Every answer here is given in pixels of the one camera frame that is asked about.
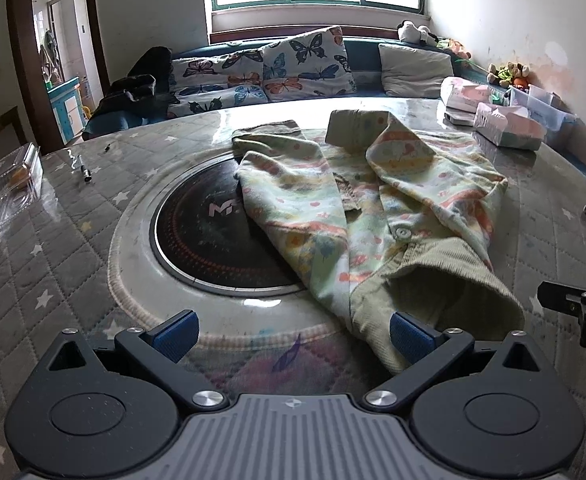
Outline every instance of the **pillow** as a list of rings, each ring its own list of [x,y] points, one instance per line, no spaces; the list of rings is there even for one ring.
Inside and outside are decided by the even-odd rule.
[[[439,97],[444,78],[453,75],[451,57],[409,46],[380,43],[382,86],[392,97]]]
[[[190,92],[191,88],[175,92],[175,97],[180,103],[169,105],[167,110],[169,119],[201,114],[209,110],[268,103],[262,87],[257,85],[239,85],[233,88],[201,92]]]
[[[257,49],[239,50],[215,57],[185,57],[172,62],[171,90],[207,86],[208,91],[238,85],[261,85],[262,52]]]
[[[327,27],[262,48],[262,86],[270,101],[352,94],[358,89],[348,66],[341,27]]]

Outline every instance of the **orange butterfly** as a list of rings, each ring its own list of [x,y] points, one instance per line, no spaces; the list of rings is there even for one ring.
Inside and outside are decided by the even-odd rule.
[[[260,86],[260,75],[257,72],[251,72],[249,75],[242,74],[241,77],[234,75],[228,76],[228,86],[239,85],[256,85]]]
[[[304,88],[297,77],[289,77],[284,79],[282,83],[268,83],[265,85],[266,90],[272,94],[281,94],[284,90],[289,91],[291,88],[301,90]]]
[[[333,27],[329,29],[329,32],[333,35],[333,41],[335,41],[335,44],[341,45],[344,43],[341,28]]]

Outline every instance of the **purple stain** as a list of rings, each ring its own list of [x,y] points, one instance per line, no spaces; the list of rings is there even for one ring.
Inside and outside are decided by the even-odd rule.
[[[302,335],[298,334],[297,339],[293,343],[293,346],[286,350],[286,352],[284,352],[282,356],[277,360],[277,362],[273,365],[271,373],[282,372],[286,370],[293,363],[293,361],[295,361],[295,358],[299,353],[299,348],[302,345],[301,339]]]

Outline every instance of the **green window frame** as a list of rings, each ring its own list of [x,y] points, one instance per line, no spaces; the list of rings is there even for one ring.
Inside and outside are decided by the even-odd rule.
[[[285,5],[285,4],[342,4],[355,5],[363,7],[379,7],[381,9],[403,10],[405,12],[413,12],[415,14],[424,13],[424,0],[419,0],[419,7],[403,7],[391,4],[383,4],[379,2],[370,2],[368,0],[359,0],[358,2],[346,0],[260,0],[256,2],[242,2],[239,4],[218,5],[217,0],[212,0],[213,10],[236,9],[238,7],[253,7],[262,5]]]

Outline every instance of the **silver bolt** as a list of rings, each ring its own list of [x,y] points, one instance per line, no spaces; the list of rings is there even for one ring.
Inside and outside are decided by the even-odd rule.
[[[201,390],[193,395],[193,402],[198,406],[211,407],[221,404],[224,396],[220,392],[213,390]]]
[[[364,400],[372,406],[391,406],[397,402],[397,396],[388,390],[373,390],[366,394]]]

